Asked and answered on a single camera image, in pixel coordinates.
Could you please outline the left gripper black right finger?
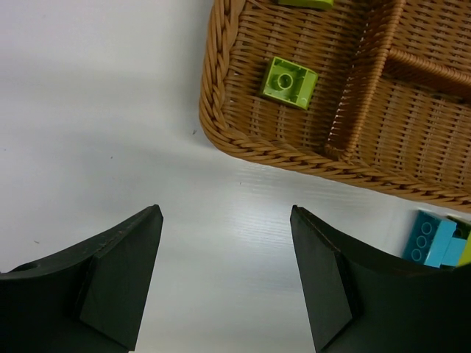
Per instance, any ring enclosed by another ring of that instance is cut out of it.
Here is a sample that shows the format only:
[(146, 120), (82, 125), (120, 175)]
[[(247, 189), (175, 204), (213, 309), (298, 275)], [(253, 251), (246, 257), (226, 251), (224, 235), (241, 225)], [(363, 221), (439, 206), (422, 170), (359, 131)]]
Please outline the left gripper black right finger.
[(317, 352), (468, 352), (470, 267), (433, 268), (370, 246), (303, 207), (291, 233)]

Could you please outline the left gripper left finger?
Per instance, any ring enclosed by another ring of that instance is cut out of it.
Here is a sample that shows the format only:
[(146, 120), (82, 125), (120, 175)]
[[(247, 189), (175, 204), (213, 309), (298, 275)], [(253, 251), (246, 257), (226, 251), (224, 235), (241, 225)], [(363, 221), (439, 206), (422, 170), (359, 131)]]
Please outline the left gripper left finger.
[(1, 274), (1, 351), (134, 351), (162, 225), (152, 205)]

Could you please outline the lime lego with hole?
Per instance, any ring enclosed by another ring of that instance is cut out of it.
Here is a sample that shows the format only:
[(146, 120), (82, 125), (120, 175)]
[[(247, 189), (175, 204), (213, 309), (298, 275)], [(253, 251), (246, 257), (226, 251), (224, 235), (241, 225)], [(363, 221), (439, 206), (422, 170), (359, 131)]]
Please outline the lime lego with hole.
[(260, 95), (301, 110), (307, 110), (319, 75), (310, 68), (273, 57), (267, 64)]

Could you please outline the lime lego two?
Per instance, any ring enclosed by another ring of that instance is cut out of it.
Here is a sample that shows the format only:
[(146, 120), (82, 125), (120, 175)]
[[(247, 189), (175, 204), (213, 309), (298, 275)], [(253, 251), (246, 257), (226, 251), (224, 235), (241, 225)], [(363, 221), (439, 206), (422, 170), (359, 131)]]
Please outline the lime lego two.
[(334, 5), (334, 0), (277, 0), (276, 2), (283, 6), (315, 10), (330, 10)]

